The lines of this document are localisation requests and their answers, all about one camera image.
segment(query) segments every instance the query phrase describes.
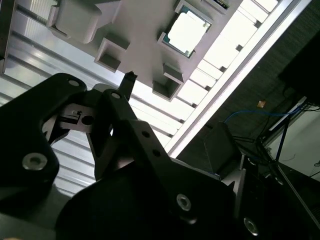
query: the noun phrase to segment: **white wall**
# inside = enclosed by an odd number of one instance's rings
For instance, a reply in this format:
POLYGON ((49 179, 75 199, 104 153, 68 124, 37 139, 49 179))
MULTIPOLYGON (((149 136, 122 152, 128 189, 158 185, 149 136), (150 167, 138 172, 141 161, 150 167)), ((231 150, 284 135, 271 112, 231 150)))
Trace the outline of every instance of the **white wall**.
MULTIPOLYGON (((282 135, 268 146, 275 158, 282 135)), ((305 112, 288 129, 279 161, 307 176, 320 171, 320 112, 305 112)), ((320 181, 320 173, 313 177, 320 181)))

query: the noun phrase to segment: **dark wall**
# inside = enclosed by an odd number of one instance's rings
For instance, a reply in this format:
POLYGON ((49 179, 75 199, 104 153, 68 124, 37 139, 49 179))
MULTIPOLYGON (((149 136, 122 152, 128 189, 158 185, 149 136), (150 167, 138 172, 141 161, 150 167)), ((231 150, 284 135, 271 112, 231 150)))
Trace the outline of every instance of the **dark wall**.
MULTIPOLYGON (((288 111, 302 96, 298 95, 294 89, 286 88, 286 84, 280 81, 278 76, 319 31, 320 1, 313 0, 182 151, 178 159, 210 171, 203 139, 215 123, 224 121, 234 112, 260 110, 257 107, 259 101, 266 101, 263 108, 266 112, 288 111)), ((256 139, 267 121, 266 128, 269 128, 278 120, 278 117, 268 119, 267 115, 240 113, 231 118, 227 124, 233 135, 256 139)), ((244 145, 254 149, 252 144, 244 143, 244 145)))

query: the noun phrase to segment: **metal frame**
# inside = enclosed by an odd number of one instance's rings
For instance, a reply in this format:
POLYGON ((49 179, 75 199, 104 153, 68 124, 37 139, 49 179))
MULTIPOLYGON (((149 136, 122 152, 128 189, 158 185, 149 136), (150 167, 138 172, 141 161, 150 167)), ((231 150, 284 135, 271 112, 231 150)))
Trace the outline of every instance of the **metal frame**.
POLYGON ((290 115, 286 118, 285 120, 285 124, 284 124, 284 129, 283 129, 283 133, 282 133, 282 137, 281 137, 281 141, 280 141, 280 144, 279 144, 279 148, 278 148, 278 151, 276 153, 276 157, 275 157, 275 160, 277 162, 279 162, 279 159, 280 159, 280 155, 281 155, 281 150, 284 146, 284 142, 285 142, 285 139, 286 139, 286 135, 287 135, 287 131, 288 131, 288 127, 289 127, 289 124, 290 124, 290 115))
POLYGON ((6 70, 8 43, 11 36, 11 26, 15 9, 15 0, 0 1, 0 74, 6 70))
POLYGON ((165 150, 176 158, 311 0, 282 0, 209 91, 165 150))
MULTIPOLYGON (((271 162, 274 162, 274 160, 271 158, 267 150, 264 148, 263 143, 258 141, 258 146, 260 147, 262 154, 268 158, 271 162)), ((308 227, 308 230, 315 234, 315 236, 319 236, 319 230, 320 230, 320 223, 317 221, 315 216, 312 214, 308 206, 306 205, 305 201, 301 198, 295 187, 291 184, 290 180, 287 178, 286 174, 282 170, 281 166, 279 164, 272 164, 270 165, 270 169, 274 171, 276 176, 283 180, 282 185, 284 186, 283 192, 287 196, 288 199, 291 200, 291 204, 296 209, 297 213, 301 216, 303 219, 303 222, 305 222, 306 226, 308 227)))

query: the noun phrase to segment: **small orange object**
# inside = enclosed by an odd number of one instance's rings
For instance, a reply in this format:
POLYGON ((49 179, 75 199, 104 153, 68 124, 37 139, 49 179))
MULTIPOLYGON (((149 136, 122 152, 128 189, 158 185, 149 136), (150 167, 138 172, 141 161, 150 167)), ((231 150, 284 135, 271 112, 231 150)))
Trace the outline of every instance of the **small orange object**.
POLYGON ((266 105, 266 101, 259 101, 257 107, 263 109, 266 105))

